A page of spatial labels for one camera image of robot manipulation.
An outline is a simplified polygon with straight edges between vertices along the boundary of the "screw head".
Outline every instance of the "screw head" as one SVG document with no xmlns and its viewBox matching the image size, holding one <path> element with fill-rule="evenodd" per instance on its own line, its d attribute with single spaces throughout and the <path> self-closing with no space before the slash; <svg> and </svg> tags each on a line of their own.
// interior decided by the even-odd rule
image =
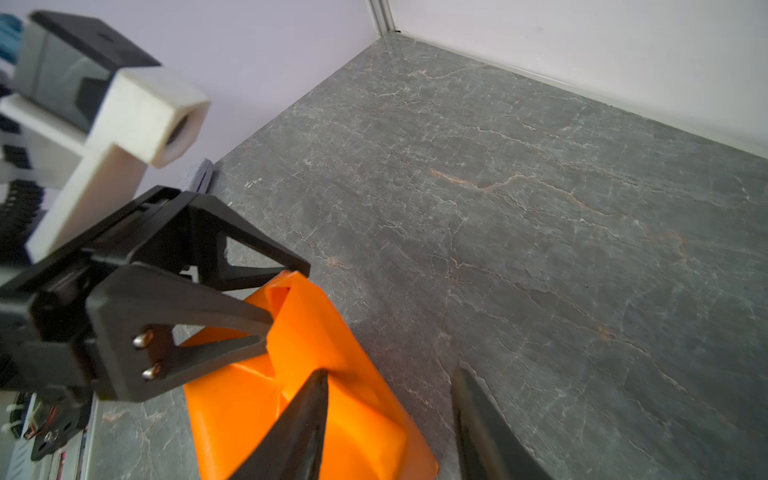
<svg viewBox="0 0 768 480">
<path fill-rule="evenodd" d="M 149 329 L 144 333 L 140 333 L 139 335 L 136 335 L 132 343 L 134 344 L 135 349 L 145 349 L 150 343 L 152 343 L 153 338 L 154 338 L 154 332 L 152 331 L 152 329 Z"/>
<path fill-rule="evenodd" d="M 162 364 L 160 362 L 155 362 L 153 366 L 149 367 L 148 369 L 144 370 L 141 373 L 141 376 L 145 380 L 152 380 L 157 375 L 160 374 L 160 370 L 163 368 Z"/>
</svg>

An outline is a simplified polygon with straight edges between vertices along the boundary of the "gray marble surface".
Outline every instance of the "gray marble surface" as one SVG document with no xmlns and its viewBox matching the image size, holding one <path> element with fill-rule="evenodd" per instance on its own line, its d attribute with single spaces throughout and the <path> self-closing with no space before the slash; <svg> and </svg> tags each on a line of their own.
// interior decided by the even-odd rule
<svg viewBox="0 0 768 480">
<path fill-rule="evenodd" d="M 313 264 L 440 479 L 459 363 L 557 480 L 768 478 L 768 161 L 391 35 L 213 193 Z M 102 425 L 98 478 L 197 475 L 178 392 Z"/>
</svg>

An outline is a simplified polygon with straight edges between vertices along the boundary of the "triangular cutout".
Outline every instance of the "triangular cutout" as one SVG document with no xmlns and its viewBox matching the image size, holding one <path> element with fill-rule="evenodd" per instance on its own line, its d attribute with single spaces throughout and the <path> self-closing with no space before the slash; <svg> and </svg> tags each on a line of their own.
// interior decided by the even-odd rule
<svg viewBox="0 0 768 480">
<path fill-rule="evenodd" d="M 263 253 L 243 245 L 237 240 L 227 237 L 227 248 L 224 250 L 224 258 L 231 266 L 254 266 L 257 268 L 274 268 L 282 266 Z"/>
</svg>

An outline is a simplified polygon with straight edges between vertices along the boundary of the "orange plastic bag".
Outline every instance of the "orange plastic bag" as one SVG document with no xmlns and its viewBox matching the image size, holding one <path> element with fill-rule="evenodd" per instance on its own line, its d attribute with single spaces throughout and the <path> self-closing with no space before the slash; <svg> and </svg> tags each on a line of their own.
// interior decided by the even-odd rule
<svg viewBox="0 0 768 480">
<path fill-rule="evenodd" d="M 431 480 L 437 462 L 323 291 L 283 272 L 247 300 L 269 310 L 267 354 L 184 386 L 203 480 L 229 478 L 310 374 L 328 370 L 321 480 Z M 187 345 L 242 336 L 206 328 Z"/>
</svg>

